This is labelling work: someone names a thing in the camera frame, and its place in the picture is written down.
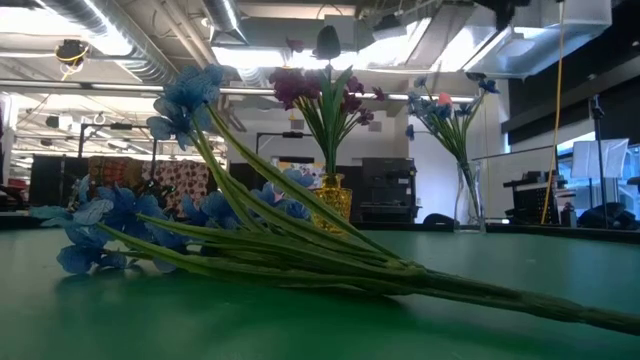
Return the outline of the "blue artificial flower bunch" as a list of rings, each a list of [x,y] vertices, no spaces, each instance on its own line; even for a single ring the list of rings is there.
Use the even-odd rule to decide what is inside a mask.
[[[148,121],[155,139],[194,147],[210,169],[219,189],[200,206],[204,222],[190,225],[170,219],[152,195],[116,185],[90,192],[81,185],[74,208],[41,206],[30,211],[44,225],[66,231],[70,243],[57,257],[65,271],[84,274],[93,267],[124,268],[150,260],[165,271],[182,269],[227,281],[425,295],[640,336],[640,316],[433,271],[401,258],[243,149],[255,170],[328,227],[271,205],[221,167],[207,140],[212,130],[229,135],[214,108],[223,77],[216,65],[185,68],[164,86]]]
[[[476,83],[479,94],[471,103],[440,106],[438,101],[421,98],[433,95],[427,88],[427,77],[414,80],[413,89],[408,92],[407,111],[410,117],[405,135],[413,141],[416,135],[422,140],[427,136],[428,148],[436,145],[436,163],[426,167],[426,174],[418,180],[419,196],[426,206],[426,214],[440,213],[454,219],[455,201],[458,188],[457,165],[469,162],[467,138],[473,119],[487,95],[497,94],[495,80],[480,73],[469,73],[467,78]]]

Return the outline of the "magenta artificial flower bunch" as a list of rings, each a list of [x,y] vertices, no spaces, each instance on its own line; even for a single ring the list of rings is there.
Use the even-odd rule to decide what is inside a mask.
[[[274,96],[286,110],[298,109],[320,147],[327,173],[336,172],[336,125],[334,93],[330,79],[321,70],[302,73],[299,68],[277,68],[269,77]]]
[[[332,66],[331,84],[334,93],[334,109],[337,115],[336,125],[333,130],[337,147],[337,172],[338,149],[341,143],[355,127],[369,125],[374,119],[374,114],[372,110],[366,108],[363,104],[362,97],[366,94],[364,84],[353,74],[353,70],[347,68],[340,72],[337,78],[333,77],[333,73],[334,68]]]

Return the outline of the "black artificial tulip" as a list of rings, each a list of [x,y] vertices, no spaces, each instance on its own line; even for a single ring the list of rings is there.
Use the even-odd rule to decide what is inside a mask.
[[[313,50],[313,55],[318,60],[326,62],[323,74],[327,85],[331,84],[331,61],[337,58],[340,54],[341,44],[335,27],[332,25],[325,25],[317,35],[316,48]]]

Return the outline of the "clear glass vase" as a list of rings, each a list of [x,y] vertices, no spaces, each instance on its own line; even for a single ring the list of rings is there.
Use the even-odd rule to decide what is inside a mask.
[[[458,188],[455,201],[454,231],[485,233],[485,212],[481,193],[482,162],[457,165]]]

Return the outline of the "yellow glass vase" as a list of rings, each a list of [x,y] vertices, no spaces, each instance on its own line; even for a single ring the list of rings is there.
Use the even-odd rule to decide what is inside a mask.
[[[341,186],[341,181],[343,179],[343,174],[323,174],[321,177],[321,186],[314,189],[313,192],[325,204],[329,205],[346,220],[349,220],[351,213],[352,190]],[[311,215],[311,219],[313,224],[321,229],[327,230],[333,234],[343,234],[342,230],[324,220],[320,215],[313,213]]]

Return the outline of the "black tripod pole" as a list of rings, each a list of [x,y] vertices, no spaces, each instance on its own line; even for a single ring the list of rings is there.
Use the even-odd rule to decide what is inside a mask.
[[[598,94],[594,95],[589,100],[589,105],[590,105],[590,114],[594,122],[595,139],[597,143],[599,179],[600,179],[602,214],[603,214],[603,228],[608,229],[609,224],[608,224],[608,209],[607,209],[607,192],[606,192],[606,185],[605,185],[605,179],[604,179],[604,164],[603,164],[602,139],[601,139],[601,121],[604,118],[604,111],[600,106]]]

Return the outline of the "black equipment crate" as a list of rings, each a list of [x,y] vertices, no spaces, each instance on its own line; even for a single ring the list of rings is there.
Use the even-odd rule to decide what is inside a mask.
[[[549,172],[527,171],[519,180],[505,182],[510,189],[513,205],[505,211],[507,219],[518,225],[541,225],[560,223],[555,198],[557,182],[548,185]]]

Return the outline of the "black appliance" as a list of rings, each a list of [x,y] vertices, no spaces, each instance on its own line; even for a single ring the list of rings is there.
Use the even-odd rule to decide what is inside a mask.
[[[416,167],[412,158],[363,158],[363,222],[413,224]]]

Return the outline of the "colourful poster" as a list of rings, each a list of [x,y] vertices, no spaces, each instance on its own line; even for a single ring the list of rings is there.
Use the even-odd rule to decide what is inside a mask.
[[[276,161],[275,166],[292,181],[307,189],[316,189],[322,185],[322,176],[325,174],[323,163]]]

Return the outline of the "dotted patterned cloth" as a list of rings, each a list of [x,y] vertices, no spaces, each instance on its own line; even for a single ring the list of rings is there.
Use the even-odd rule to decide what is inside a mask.
[[[155,171],[151,172],[151,162],[145,161],[142,167],[145,180],[153,177],[161,187],[170,187],[172,192],[164,196],[165,209],[182,211],[182,198],[188,195],[194,204],[211,190],[212,176],[209,168],[201,162],[191,160],[157,160]]]

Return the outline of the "black ceiling device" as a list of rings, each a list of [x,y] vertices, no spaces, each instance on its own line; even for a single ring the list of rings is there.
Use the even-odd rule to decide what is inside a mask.
[[[66,81],[71,75],[82,70],[89,50],[88,44],[74,39],[65,39],[55,48],[54,57],[60,63],[62,81]]]

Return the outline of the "green table mat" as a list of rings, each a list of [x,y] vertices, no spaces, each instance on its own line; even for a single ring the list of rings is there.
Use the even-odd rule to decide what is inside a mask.
[[[428,268],[640,314],[640,244],[377,231]],[[161,275],[73,277],[58,229],[0,232],[0,359],[640,360],[640,336],[423,296],[359,297]]]

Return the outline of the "black cabinet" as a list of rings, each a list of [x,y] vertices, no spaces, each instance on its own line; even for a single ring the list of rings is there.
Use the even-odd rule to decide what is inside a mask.
[[[31,164],[29,204],[63,206],[69,203],[73,185],[88,174],[87,158],[34,155]]]

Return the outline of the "black gantry frame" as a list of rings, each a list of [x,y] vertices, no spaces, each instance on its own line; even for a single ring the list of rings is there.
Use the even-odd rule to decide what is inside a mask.
[[[312,137],[313,135],[311,134],[306,134],[303,132],[299,132],[299,131],[286,131],[286,132],[258,132],[256,134],[256,138],[255,138],[255,153],[257,155],[259,155],[260,150],[263,148],[264,145],[267,144],[267,142],[265,143],[261,143],[261,138],[265,137],[265,136],[269,136],[269,137],[281,137],[281,138],[286,138],[286,139],[301,139],[304,137]]]

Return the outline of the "corrugated silver duct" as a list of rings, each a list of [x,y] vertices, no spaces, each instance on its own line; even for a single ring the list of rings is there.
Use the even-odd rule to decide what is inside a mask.
[[[116,0],[35,0],[78,26],[89,44],[143,83],[162,85],[177,70]]]

